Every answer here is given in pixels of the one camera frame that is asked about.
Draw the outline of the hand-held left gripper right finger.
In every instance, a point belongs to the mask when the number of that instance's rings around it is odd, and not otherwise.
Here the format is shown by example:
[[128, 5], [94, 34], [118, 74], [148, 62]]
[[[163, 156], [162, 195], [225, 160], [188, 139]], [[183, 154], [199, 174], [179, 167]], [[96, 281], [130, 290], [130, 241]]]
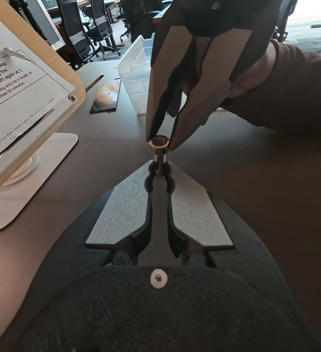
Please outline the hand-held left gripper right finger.
[[233, 249], [207, 190], [172, 162], [167, 162], [165, 179], [168, 242], [174, 256]]

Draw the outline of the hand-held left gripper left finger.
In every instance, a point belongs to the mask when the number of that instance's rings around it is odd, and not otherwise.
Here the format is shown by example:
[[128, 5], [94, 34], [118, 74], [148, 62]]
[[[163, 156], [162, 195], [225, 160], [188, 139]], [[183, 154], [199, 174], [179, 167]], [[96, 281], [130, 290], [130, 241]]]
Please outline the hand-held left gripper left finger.
[[116, 185], [85, 244], [138, 256], [149, 244], [155, 162], [148, 161]]

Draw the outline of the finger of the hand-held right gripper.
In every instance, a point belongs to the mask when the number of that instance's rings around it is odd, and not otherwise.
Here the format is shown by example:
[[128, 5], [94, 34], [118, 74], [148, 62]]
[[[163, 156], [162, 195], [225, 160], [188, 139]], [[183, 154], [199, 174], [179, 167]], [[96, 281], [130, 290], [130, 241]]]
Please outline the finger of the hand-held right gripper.
[[153, 140], [165, 114], [175, 117], [170, 143], [184, 143], [205, 119], [202, 61], [205, 37], [185, 26], [171, 26], [163, 38], [154, 36], [146, 108], [146, 140]]
[[200, 65], [199, 80], [176, 117], [170, 151], [205, 125], [209, 116], [227, 97], [232, 84], [229, 77], [251, 33], [252, 30], [231, 29], [212, 39]]

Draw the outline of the silver threaded bolt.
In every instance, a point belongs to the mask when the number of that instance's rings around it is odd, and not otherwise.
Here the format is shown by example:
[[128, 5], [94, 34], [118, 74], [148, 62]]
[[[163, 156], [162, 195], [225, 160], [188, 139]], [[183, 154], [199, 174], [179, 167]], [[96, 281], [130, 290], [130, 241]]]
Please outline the silver threaded bolt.
[[166, 155], [168, 150], [165, 148], [154, 150], [155, 177], [164, 177], [167, 173]]

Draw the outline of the silver hex nut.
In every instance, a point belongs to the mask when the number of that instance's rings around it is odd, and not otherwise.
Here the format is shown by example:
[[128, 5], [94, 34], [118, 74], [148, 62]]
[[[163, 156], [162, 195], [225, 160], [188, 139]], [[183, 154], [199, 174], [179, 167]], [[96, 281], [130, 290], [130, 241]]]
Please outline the silver hex nut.
[[167, 150], [170, 139], [165, 135], [157, 135], [149, 141], [149, 145], [153, 150]]

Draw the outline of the person's right forearm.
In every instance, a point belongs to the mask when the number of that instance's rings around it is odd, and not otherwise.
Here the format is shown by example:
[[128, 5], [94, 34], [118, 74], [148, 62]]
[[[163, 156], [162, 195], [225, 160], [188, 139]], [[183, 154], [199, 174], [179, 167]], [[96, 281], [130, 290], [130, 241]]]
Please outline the person's right forearm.
[[276, 60], [268, 78], [221, 107], [257, 127], [321, 137], [321, 55], [271, 42]]

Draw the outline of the person's right hand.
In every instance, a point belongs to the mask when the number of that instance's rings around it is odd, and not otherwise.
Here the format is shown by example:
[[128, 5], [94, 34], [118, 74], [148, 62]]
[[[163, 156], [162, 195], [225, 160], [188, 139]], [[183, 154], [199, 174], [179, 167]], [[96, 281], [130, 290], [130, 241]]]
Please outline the person's right hand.
[[259, 87], [270, 75], [276, 60], [276, 48], [269, 43], [264, 55], [232, 84], [228, 98], [237, 98]]

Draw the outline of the white plastic box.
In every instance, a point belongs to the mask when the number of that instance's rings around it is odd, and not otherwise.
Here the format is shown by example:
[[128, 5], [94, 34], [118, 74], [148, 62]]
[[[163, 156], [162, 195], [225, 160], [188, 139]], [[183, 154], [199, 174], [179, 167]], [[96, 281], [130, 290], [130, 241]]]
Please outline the white plastic box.
[[145, 114], [148, 102], [149, 86], [153, 87], [155, 79], [168, 81], [170, 74], [182, 61], [191, 44], [192, 36], [186, 29], [174, 29], [169, 32], [157, 59], [151, 67], [154, 33], [151, 38], [144, 39], [139, 35], [126, 51], [116, 69], [124, 84], [127, 94], [137, 114]]

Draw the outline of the black glossy plate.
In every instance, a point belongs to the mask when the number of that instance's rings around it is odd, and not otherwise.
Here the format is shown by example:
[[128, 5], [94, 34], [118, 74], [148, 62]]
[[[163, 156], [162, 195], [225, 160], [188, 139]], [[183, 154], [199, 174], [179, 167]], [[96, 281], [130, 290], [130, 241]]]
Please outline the black glossy plate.
[[103, 82], [94, 98], [90, 114], [115, 112], [119, 100], [120, 85], [120, 78]]

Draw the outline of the thin brown strip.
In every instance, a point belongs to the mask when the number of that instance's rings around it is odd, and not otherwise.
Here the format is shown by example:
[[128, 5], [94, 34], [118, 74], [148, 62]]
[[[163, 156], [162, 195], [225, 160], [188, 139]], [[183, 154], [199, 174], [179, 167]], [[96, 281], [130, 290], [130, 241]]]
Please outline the thin brown strip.
[[102, 78], [104, 75], [98, 76], [95, 80], [93, 80], [86, 88], [85, 92], [87, 93], [89, 90], [91, 90]]

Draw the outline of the white stand base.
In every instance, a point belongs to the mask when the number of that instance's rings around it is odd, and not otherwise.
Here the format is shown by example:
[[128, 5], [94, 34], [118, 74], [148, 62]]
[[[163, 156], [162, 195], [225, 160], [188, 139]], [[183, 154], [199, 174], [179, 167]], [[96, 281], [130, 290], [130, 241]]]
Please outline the white stand base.
[[18, 216], [77, 142], [76, 134], [54, 133], [0, 187], [0, 230]]

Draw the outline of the wooden display board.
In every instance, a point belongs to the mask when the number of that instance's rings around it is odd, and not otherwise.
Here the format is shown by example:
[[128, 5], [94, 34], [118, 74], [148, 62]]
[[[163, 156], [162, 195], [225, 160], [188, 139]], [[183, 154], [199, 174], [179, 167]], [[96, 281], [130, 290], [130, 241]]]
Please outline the wooden display board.
[[0, 159], [0, 187], [20, 166], [72, 115], [85, 100], [85, 88], [78, 74], [46, 43], [8, 2], [0, 1], [0, 22], [4, 24], [38, 59], [39, 64], [51, 68], [75, 89], [76, 102], [63, 102], [53, 112], [41, 119], [36, 127], [20, 138]]

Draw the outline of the printed instruction sheet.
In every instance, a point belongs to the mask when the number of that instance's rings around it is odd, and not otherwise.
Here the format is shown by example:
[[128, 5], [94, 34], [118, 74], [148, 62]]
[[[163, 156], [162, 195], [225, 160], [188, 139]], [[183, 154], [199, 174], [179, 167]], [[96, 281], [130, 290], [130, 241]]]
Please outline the printed instruction sheet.
[[[4, 47], [28, 60], [7, 56]], [[0, 22], [0, 153], [74, 89]]]

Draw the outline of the white sheet clip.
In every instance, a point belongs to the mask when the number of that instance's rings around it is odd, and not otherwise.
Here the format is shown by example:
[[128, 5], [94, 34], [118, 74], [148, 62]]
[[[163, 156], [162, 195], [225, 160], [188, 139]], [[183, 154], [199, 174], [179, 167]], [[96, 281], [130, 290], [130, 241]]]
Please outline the white sheet clip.
[[3, 48], [3, 52], [9, 57], [16, 57], [16, 58], [19, 58], [19, 59], [22, 59], [22, 60], [25, 60], [25, 61], [28, 60], [28, 58], [25, 55], [20, 54], [18, 52], [15, 52], [15, 51], [13, 51], [12, 49], [10, 49], [8, 47], [4, 47]]

